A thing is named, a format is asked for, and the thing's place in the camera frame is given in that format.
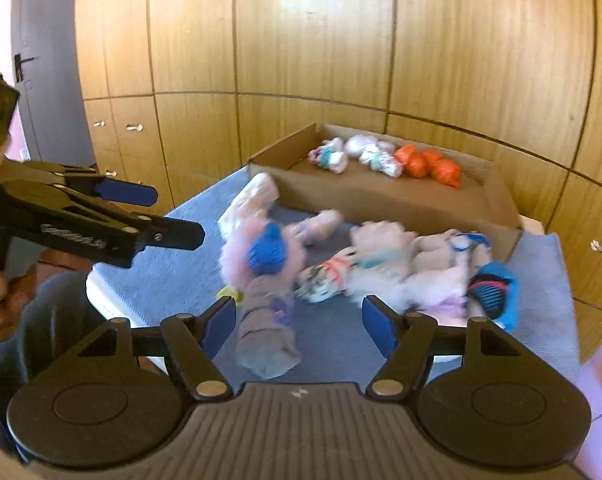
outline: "gray fabric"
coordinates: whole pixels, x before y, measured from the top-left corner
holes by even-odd
[[[236,360],[262,379],[279,377],[301,361],[295,333],[286,324],[294,304],[290,292],[277,276],[258,276],[243,293]]]
[[[124,314],[141,324],[156,325],[179,312],[200,314],[214,302],[223,286],[218,264],[223,240],[217,219],[247,182],[244,168],[169,214],[203,225],[206,241],[198,250],[148,248],[135,258],[132,269],[95,266],[100,279],[126,305]],[[288,224],[308,215],[276,206],[271,216]],[[326,243],[308,251],[308,265],[326,260],[348,245],[348,226],[342,225]],[[574,307],[558,238],[524,234],[509,267],[521,282],[521,320],[514,335],[574,380],[579,368]],[[297,333],[302,361],[275,382],[353,381],[365,386],[383,364],[383,357],[363,327],[360,307],[343,296],[317,304],[296,300],[291,326]],[[236,363],[235,347],[236,330],[215,363],[237,388],[257,377]],[[459,364],[459,359],[435,364],[430,377]]]

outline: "cardboard box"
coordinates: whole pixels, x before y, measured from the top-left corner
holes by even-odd
[[[322,170],[307,153],[325,139],[364,134],[402,146],[409,140],[334,126],[311,124],[249,158],[252,176],[266,171],[274,177],[280,202],[290,208],[318,212],[338,209],[347,221],[401,222],[420,235],[459,229],[487,235],[494,258],[505,261],[521,237],[521,221],[504,180],[491,162],[465,153],[415,142],[419,150],[434,148],[462,168],[461,189],[432,178],[391,178],[354,158],[342,174]]]

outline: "wooden cabinet door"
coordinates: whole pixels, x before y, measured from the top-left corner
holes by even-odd
[[[157,92],[235,90],[232,0],[150,0]]]
[[[102,2],[103,0],[74,0],[76,56],[83,99],[108,97]]]
[[[228,94],[157,95],[166,164],[216,178],[238,170],[235,99]]]
[[[117,180],[127,180],[126,170],[123,167],[123,160],[118,150],[105,150],[95,146],[94,156],[97,159],[100,174],[106,174]]]
[[[151,96],[112,99],[116,137],[125,162],[128,157],[164,166],[163,149]]]
[[[579,332],[581,362],[585,363],[602,345],[602,310],[575,301],[574,316]]]
[[[167,170],[175,207],[187,202],[193,196],[198,195],[219,181],[211,176],[192,173],[172,166],[168,166]]]
[[[165,215],[174,209],[172,193],[168,182],[165,166],[162,164],[148,163],[146,160],[127,156],[124,158],[127,179],[130,182],[140,182],[146,186],[154,187],[159,193],[159,199],[151,207],[126,205],[128,211],[148,212],[153,215]]]
[[[90,137],[94,149],[104,149],[118,152],[118,140],[112,120],[112,110],[109,99],[84,101],[85,117],[88,120]]]
[[[102,0],[102,9],[110,96],[151,94],[147,0]]]
[[[602,247],[602,187],[571,174],[548,231],[561,239],[575,298],[602,308],[602,253],[590,247]]]

